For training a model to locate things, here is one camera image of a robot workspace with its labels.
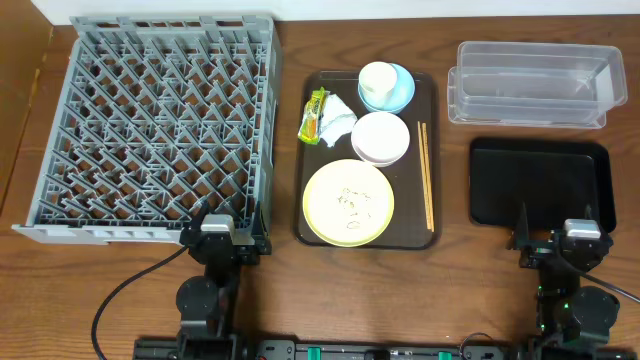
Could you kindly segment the light blue bowl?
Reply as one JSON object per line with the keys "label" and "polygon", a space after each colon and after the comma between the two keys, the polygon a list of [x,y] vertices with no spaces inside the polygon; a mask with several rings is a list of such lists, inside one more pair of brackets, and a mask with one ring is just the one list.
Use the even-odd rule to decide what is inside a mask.
{"label": "light blue bowl", "polygon": [[375,108],[369,105],[363,98],[359,88],[358,82],[358,95],[370,112],[388,112],[393,114],[400,113],[412,100],[415,94],[415,81],[411,73],[399,64],[390,63],[396,70],[398,79],[391,98],[383,108]]}

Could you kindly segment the cream plastic cup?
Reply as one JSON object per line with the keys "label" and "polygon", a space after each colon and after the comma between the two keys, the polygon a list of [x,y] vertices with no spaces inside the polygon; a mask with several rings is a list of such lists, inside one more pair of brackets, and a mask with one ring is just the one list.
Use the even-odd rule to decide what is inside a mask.
{"label": "cream plastic cup", "polygon": [[383,108],[391,98],[398,79],[395,68],[376,61],[365,65],[359,72],[359,88],[364,100],[375,108]]}

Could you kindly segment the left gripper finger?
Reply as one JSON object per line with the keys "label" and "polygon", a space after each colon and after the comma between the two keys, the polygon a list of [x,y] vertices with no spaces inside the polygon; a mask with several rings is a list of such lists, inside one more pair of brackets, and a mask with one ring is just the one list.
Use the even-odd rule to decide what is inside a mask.
{"label": "left gripper finger", "polygon": [[265,238],[265,227],[260,201],[257,201],[254,206],[251,225],[251,237],[253,239]]}
{"label": "left gripper finger", "polygon": [[204,218],[209,214],[209,203],[204,201],[198,212],[192,217],[185,230],[189,233],[199,232],[201,230]]}

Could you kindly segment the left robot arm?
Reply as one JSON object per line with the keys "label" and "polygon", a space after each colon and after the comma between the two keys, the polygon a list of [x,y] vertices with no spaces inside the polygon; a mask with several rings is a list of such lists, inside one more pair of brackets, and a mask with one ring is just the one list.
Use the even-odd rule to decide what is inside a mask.
{"label": "left robot arm", "polygon": [[204,204],[181,231],[179,242],[204,266],[204,274],[186,280],[176,294],[181,314],[177,357],[181,360],[248,360],[254,346],[233,330],[240,273],[271,253],[268,226],[257,208],[246,240],[235,233],[233,218]]}

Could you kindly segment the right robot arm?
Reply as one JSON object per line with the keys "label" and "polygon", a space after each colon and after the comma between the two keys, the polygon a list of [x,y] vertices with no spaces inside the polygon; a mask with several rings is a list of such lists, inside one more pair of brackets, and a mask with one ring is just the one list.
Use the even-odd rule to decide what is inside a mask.
{"label": "right robot arm", "polygon": [[596,359],[609,342],[620,302],[610,292],[581,280],[608,255],[613,240],[591,218],[567,219],[546,240],[530,237],[527,208],[520,215],[510,248],[519,266],[538,272],[536,326],[540,331],[511,351],[512,359]]}

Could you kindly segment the green yellow snack wrapper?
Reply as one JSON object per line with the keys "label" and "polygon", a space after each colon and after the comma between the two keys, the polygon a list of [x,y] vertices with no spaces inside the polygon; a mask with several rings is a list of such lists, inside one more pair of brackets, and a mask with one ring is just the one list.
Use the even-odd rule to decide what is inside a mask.
{"label": "green yellow snack wrapper", "polygon": [[319,142],[319,123],[328,94],[324,87],[313,90],[304,106],[298,139],[306,144],[316,145]]}

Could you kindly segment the white tissue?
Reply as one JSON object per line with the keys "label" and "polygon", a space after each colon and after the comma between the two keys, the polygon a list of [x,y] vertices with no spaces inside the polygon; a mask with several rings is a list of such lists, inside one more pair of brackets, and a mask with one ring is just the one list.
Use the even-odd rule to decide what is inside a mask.
{"label": "white tissue", "polygon": [[357,120],[355,113],[337,94],[330,94],[324,105],[319,138],[328,147],[333,147],[343,135],[353,130]]}

